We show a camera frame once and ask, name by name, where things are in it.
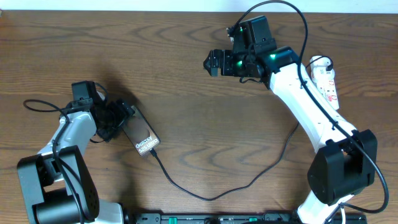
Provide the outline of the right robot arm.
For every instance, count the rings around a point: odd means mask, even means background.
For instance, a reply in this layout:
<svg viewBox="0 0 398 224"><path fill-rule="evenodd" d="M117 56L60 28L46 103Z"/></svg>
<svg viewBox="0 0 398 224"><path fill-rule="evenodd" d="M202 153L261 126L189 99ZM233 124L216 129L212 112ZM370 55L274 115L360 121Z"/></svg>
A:
<svg viewBox="0 0 398 224"><path fill-rule="evenodd" d="M203 62L212 77L258 78L291 110L316 152L308 170L311 191L297 210L302 223L325 223L340 203L374 182L377 139L359 132L329 104L290 47L278 48L267 18L240 22L231 50L211 50Z"/></svg>

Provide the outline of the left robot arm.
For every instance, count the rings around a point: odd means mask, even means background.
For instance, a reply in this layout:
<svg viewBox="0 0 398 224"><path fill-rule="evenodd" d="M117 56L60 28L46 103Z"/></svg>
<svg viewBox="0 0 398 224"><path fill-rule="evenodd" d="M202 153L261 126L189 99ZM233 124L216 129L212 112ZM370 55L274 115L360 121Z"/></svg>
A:
<svg viewBox="0 0 398 224"><path fill-rule="evenodd" d="M134 110L123 99L108 100L99 83L72 84L73 100L59 112L59 127L36 155L22 158L17 173L30 223L128 223L120 203L101 200L83 155L93 136L108 142Z"/></svg>

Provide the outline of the rose gold Galaxy smartphone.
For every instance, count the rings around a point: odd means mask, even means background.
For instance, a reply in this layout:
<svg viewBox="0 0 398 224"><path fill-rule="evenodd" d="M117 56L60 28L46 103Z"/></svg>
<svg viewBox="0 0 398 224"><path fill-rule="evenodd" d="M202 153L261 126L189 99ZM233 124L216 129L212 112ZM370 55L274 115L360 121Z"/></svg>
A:
<svg viewBox="0 0 398 224"><path fill-rule="evenodd" d="M139 108L131 106L133 115L123 126L123 131L140 156L157 147L161 140L143 116Z"/></svg>

